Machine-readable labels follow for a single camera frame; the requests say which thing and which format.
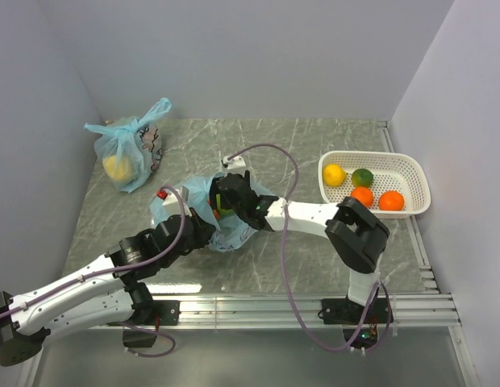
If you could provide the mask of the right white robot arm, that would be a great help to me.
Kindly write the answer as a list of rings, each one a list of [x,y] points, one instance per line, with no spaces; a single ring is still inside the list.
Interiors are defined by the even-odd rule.
[[[233,211],[256,231],[296,231],[328,239],[349,268],[348,315],[364,322],[374,314],[370,295],[377,292],[378,261],[390,231],[357,199],[346,197],[337,204],[289,202],[258,194],[250,186],[249,173],[228,173],[213,180],[209,201],[216,210]]]

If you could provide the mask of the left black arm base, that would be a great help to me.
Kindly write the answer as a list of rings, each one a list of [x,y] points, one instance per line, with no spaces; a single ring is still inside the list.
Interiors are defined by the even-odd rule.
[[[178,300],[155,301],[153,306],[140,316],[127,320],[127,324],[157,332],[162,327],[175,327],[178,324],[179,315],[180,302]],[[157,341],[157,335],[132,327],[123,326],[123,345],[130,350],[152,348]]]

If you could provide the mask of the yellow lemon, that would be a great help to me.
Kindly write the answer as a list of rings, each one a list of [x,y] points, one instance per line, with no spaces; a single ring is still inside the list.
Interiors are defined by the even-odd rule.
[[[347,177],[347,173],[337,164],[328,164],[323,168],[323,183],[329,187],[341,186]]]

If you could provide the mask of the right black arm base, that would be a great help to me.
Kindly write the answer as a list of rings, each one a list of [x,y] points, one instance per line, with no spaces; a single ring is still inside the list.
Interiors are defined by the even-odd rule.
[[[347,298],[324,298],[321,301],[322,309],[318,317],[323,320],[324,325],[342,325],[357,327],[364,310]],[[365,315],[364,322],[357,337],[353,340],[350,348],[369,350],[380,342],[378,327],[384,324],[389,328],[394,322],[393,312],[385,298],[375,297]]]

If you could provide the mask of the orange persimmon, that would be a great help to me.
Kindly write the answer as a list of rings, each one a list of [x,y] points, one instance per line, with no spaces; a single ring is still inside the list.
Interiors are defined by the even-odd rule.
[[[358,200],[366,207],[371,207],[374,203],[373,192],[364,186],[358,186],[351,192],[351,197]]]

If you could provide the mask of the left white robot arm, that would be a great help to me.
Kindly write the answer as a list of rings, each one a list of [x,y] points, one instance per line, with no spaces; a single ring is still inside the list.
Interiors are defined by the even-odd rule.
[[[214,232],[197,215],[173,215],[50,285],[19,295],[0,292],[0,365],[20,364],[74,331],[153,323],[157,308],[144,280],[204,248]]]

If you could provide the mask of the blue plastic bag with print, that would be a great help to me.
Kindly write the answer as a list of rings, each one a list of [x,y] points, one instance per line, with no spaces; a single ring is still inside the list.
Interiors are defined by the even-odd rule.
[[[220,219],[215,217],[215,213],[210,207],[209,190],[212,182],[217,177],[222,177],[224,174],[219,172],[208,177],[195,176],[187,178],[173,188],[177,191],[181,187],[188,189],[189,193],[185,204],[196,211],[202,220],[213,225],[216,228],[215,233],[211,236],[208,248],[215,252],[232,252],[241,248],[250,237],[257,231],[252,229],[245,222],[240,220],[235,214],[221,214]],[[271,191],[254,181],[250,180],[251,188],[258,195],[273,195]],[[165,221],[172,213],[165,209],[164,200],[155,197],[149,210],[152,214],[152,226]]]

